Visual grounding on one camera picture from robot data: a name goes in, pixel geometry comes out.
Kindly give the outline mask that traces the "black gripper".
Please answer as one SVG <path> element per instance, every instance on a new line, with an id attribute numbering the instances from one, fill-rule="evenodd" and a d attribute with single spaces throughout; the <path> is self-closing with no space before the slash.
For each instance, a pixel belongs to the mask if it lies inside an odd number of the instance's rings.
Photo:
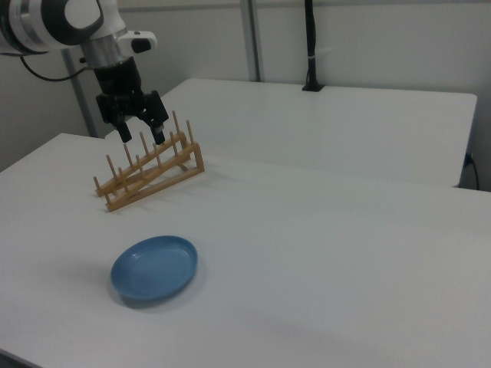
<path id="1" fill-rule="evenodd" d="M 132 136 L 125 116 L 144 114 L 143 121 L 150 128 L 157 145 L 165 141 L 163 124 L 169 119 L 163 101 L 156 90 L 146 94 L 141 90 L 141 77 L 133 57 L 109 67 L 94 69 L 101 93 L 97 105 L 105 123 L 112 125 L 123 143 Z"/>

